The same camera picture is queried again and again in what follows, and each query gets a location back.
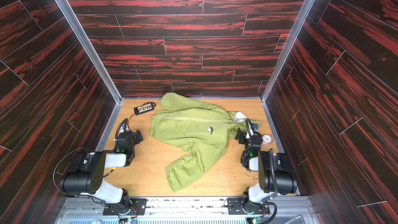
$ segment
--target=black mounting plate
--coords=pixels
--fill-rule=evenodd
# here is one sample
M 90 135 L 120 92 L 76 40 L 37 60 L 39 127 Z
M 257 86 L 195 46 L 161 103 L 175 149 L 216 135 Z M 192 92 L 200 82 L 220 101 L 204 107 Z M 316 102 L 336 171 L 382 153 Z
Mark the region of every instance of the black mounting plate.
M 228 203 L 229 214 L 247 214 L 243 211 L 242 197 L 228 198 L 227 203 Z M 266 214 L 270 213 L 268 205 L 263 205 L 263 208 L 266 211 Z M 262 209 L 259 209 L 256 210 L 253 214 L 264 214 L 264 213 Z
M 147 207 L 147 200 L 144 198 L 130 198 L 132 204 L 131 206 L 136 206 L 137 207 L 137 215 L 144 215 L 145 213 L 145 208 Z M 112 207 L 110 205 L 108 208 L 104 208 L 103 210 L 103 215 L 117 215 L 117 211 L 119 209 L 116 207 Z M 134 211 L 131 210 L 127 215 L 134 215 Z

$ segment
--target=zipper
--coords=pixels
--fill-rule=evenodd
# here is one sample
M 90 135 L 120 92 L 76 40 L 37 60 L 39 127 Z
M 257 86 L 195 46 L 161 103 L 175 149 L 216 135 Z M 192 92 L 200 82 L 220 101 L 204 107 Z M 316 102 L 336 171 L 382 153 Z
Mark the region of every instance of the zipper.
M 214 119 L 209 119 L 209 118 L 193 118 L 193 117 L 159 117 L 156 115 L 153 115 L 152 118 L 158 118 L 158 119 L 175 119 L 175 120 L 182 120 L 182 121 L 204 121 L 204 122 L 233 122 L 233 121 L 221 121 L 221 120 L 214 120 Z

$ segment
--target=green jacket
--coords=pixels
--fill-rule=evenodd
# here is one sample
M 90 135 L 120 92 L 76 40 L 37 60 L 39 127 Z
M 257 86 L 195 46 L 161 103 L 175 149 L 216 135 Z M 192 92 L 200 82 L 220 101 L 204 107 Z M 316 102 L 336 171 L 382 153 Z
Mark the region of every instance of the green jacket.
M 210 170 L 225 154 L 228 138 L 235 137 L 238 127 L 246 132 L 246 117 L 241 112 L 226 112 L 176 93 L 167 93 L 159 103 L 165 110 L 152 117 L 151 137 L 190 152 L 166 168 L 173 191 L 187 187 Z

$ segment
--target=wooden floor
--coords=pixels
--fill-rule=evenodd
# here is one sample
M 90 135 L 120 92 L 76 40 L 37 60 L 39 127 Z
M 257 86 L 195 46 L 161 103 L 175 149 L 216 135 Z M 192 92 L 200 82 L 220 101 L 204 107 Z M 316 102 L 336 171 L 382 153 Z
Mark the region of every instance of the wooden floor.
M 106 150 L 112 150 L 117 126 L 134 112 L 133 108 L 149 100 L 126 100 L 120 110 L 112 133 L 107 141 Z M 141 131 L 144 141 L 135 147 L 135 158 L 129 167 L 121 167 L 112 172 L 105 180 L 116 187 L 127 189 L 130 196 L 239 196 L 246 187 L 258 182 L 258 172 L 249 172 L 240 166 L 240 157 L 244 150 L 235 139 L 228 141 L 226 154 L 203 177 L 190 186 L 173 192 L 166 179 L 166 167 L 186 152 L 160 142 L 149 136 L 152 115 L 162 109 L 158 100 L 155 111 L 133 116 L 130 128 Z M 201 101 L 219 105 L 226 111 L 241 111 L 251 120 L 261 122 L 259 132 L 272 136 L 266 114 L 260 99 L 203 99 Z M 276 144 L 263 146 L 277 152 Z

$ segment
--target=enclosure wall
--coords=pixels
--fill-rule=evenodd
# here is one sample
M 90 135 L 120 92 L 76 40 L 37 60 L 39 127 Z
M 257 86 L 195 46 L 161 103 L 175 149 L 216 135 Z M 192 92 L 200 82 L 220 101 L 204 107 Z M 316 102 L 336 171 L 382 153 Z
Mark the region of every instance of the enclosure wall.
M 267 99 L 325 223 L 398 222 L 397 6 L 316 0 Z
M 303 0 L 68 0 L 122 97 L 260 96 Z
M 52 171 L 95 149 L 115 102 L 54 0 L 0 0 L 0 60 L 0 223 L 52 223 Z

